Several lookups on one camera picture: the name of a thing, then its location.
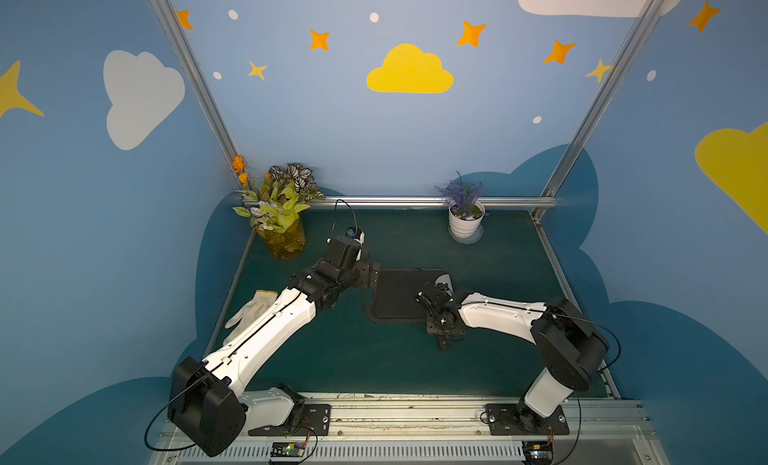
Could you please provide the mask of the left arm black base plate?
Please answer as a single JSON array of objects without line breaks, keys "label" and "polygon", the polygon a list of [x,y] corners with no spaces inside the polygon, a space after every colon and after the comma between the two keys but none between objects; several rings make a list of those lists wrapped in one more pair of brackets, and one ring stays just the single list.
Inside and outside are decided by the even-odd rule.
[{"label": "left arm black base plate", "polygon": [[269,425],[247,430],[249,436],[298,436],[312,429],[318,436],[327,436],[331,420],[330,404],[299,404],[280,425]]}]

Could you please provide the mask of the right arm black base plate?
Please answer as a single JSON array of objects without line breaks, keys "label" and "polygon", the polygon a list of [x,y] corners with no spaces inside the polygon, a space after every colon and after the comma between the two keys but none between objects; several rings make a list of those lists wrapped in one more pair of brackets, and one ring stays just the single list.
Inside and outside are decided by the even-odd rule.
[{"label": "right arm black base plate", "polygon": [[489,403],[480,414],[482,423],[493,436],[512,435],[569,435],[570,428],[561,406],[552,415],[542,418],[535,412],[517,404]]}]

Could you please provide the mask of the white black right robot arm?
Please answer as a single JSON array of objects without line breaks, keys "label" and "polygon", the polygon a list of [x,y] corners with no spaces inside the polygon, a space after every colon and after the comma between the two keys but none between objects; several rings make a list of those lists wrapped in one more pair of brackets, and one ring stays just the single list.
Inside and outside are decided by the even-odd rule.
[{"label": "white black right robot arm", "polygon": [[424,283],[415,301],[426,311],[432,333],[444,341],[470,327],[515,336],[537,347],[544,369],[513,413],[515,422],[528,433],[543,426],[573,392],[589,388],[610,349],[598,325],[564,298],[517,302],[475,292],[456,301],[444,275]]}]

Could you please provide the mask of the silver cleaver knife black handle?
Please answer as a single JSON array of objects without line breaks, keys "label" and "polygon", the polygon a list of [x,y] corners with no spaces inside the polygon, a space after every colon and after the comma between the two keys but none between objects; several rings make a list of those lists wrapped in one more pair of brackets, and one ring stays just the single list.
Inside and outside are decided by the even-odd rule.
[{"label": "silver cleaver knife black handle", "polygon": [[453,294],[451,277],[448,273],[442,274],[435,279],[435,286],[447,294]]}]

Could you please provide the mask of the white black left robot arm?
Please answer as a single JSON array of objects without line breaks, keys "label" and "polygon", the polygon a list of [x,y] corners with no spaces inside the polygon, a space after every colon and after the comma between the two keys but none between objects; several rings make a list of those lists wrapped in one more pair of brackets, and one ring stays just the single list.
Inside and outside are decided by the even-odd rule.
[{"label": "white black left robot arm", "polygon": [[174,369],[170,398],[163,411],[207,456],[227,449],[255,416],[267,426],[286,421],[296,399],[268,390],[266,398],[283,408],[279,416],[259,412],[240,400],[256,372],[318,311],[332,308],[348,288],[374,289],[381,265],[364,260],[336,267],[327,260],[294,274],[266,312],[202,360],[187,357]]}]

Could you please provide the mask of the dark grey cutting board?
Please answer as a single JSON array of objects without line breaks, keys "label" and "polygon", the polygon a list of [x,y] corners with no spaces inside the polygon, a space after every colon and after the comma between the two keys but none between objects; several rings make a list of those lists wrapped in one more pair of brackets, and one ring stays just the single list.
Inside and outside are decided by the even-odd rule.
[{"label": "dark grey cutting board", "polygon": [[368,300],[366,293],[362,295],[363,311],[379,324],[425,323],[426,313],[417,303],[416,294],[425,282],[435,281],[445,273],[438,268],[383,268],[377,289],[368,290],[372,299]]}]

